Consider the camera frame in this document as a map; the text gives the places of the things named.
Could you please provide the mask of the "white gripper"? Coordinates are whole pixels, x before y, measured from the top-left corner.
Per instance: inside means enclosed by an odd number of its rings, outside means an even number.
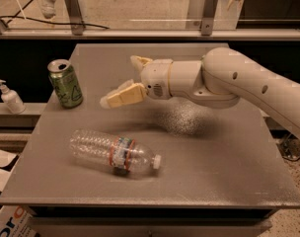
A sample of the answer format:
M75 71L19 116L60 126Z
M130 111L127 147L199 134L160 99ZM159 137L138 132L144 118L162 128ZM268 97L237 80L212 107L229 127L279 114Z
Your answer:
M142 102L148 96L156 100L171 98L169 90L169 73L172 59L153 60L148 57L131 55L133 67L141 73L141 82L135 83L132 79L122 83L117 89L110 91L100 99L104 109L113 109L121 106Z

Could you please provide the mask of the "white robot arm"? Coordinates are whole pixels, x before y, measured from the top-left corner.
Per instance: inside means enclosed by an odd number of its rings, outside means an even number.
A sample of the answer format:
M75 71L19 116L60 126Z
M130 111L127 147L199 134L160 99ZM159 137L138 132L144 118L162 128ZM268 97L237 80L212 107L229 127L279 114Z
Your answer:
M100 100L105 109L154 100L186 98L225 109L245 99L300 139L300 84L262 67L229 47L209 50L200 60L175 61L133 55L138 83L128 80Z

